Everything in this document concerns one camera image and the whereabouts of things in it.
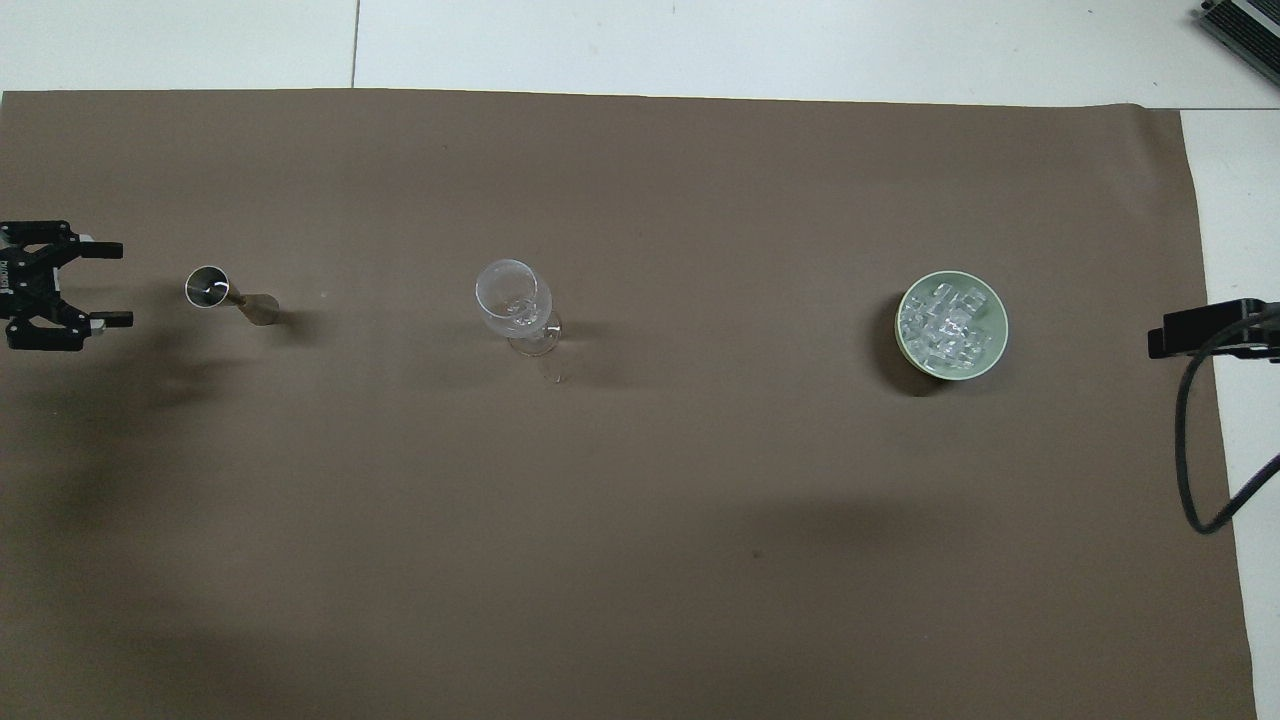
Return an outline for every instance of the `white floor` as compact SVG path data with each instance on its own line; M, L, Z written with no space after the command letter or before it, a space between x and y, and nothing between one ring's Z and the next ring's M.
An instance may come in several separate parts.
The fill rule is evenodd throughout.
M1280 88L1194 27L1197 4L4 0L0 91L433 87L1178 108L1210 299L1280 300ZM1280 451L1280 366L1220 360L1217 382L1238 488ZM1280 720L1280 484L1238 516L1235 537L1258 716Z

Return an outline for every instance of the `brown paper backdrop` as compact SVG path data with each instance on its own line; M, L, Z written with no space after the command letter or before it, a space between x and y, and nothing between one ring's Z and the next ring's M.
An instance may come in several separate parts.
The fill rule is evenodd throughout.
M1176 114L15 92L0 215L123 242L63 288L137 313L0 354L5 717L1253 715L1144 356L1204 301ZM887 316L943 268L1012 319L964 384Z

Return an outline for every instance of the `glass base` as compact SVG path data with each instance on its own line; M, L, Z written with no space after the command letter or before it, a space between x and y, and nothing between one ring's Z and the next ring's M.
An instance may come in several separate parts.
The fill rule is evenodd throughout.
M559 313L552 310L552 316L547 320L547 327L543 328L541 334L534 337L508 337L507 342L511 343L516 352L526 357L539 357L556 347L556 343L559 342Z

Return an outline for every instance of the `wine glass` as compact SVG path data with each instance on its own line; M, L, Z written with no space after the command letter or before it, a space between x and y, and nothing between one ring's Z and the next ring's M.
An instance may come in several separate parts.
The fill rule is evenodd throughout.
M489 329L507 338L521 355L547 355L559 341L561 322L552 309L552 290L520 260L495 260L481 270L476 302Z

